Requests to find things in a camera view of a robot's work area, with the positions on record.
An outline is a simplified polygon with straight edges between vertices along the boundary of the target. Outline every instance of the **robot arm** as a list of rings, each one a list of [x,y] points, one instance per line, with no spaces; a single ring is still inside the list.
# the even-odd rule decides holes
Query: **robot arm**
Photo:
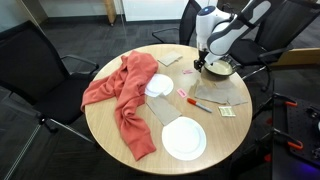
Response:
[[[205,62],[212,64],[227,55],[237,39],[250,32],[285,1],[250,0],[238,15],[220,11],[215,6],[199,11],[196,19],[199,60],[194,62],[195,69],[201,71]]]

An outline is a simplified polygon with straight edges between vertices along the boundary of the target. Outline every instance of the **chair backrest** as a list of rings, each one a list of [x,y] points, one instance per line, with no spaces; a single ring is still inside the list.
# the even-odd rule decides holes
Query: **chair backrest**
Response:
[[[320,4],[287,0],[261,22],[255,42],[266,50],[287,47],[320,14]]]
[[[196,17],[201,6],[195,0],[189,0],[182,14],[179,27],[179,44],[189,45],[196,26]]]
[[[34,104],[68,76],[54,46],[31,21],[0,33],[0,86]]]

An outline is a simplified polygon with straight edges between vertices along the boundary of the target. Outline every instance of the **marker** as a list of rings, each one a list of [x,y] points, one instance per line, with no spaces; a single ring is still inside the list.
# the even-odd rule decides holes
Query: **marker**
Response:
[[[205,107],[204,105],[200,104],[199,102],[197,102],[197,101],[195,101],[195,100],[193,100],[193,99],[191,99],[191,98],[188,98],[187,101],[188,101],[190,104],[193,104],[193,105],[195,105],[195,106],[198,106],[199,108],[201,108],[201,109],[203,109],[203,110],[205,110],[205,111],[207,111],[207,112],[209,112],[209,113],[212,113],[212,110],[211,110],[211,109]]]

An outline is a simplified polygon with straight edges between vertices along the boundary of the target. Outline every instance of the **white plate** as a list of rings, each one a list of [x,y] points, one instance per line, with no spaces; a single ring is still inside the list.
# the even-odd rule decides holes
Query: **white plate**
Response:
[[[145,94],[157,97],[163,93],[168,95],[173,90],[173,81],[170,77],[163,74],[155,74],[146,86]]]
[[[162,143],[173,157],[190,161],[201,156],[206,149],[207,139],[196,121],[179,117],[163,128]]]

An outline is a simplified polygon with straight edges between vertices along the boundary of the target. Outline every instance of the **red towel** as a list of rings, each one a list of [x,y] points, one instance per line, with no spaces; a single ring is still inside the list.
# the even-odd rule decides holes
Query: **red towel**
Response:
[[[122,65],[110,76],[90,83],[84,92],[81,109],[84,111],[87,104],[115,96],[118,100],[114,113],[117,126],[134,158],[139,160],[156,150],[149,127],[135,112],[137,106],[145,103],[144,91],[158,70],[158,62],[150,54],[137,51],[121,59]]]

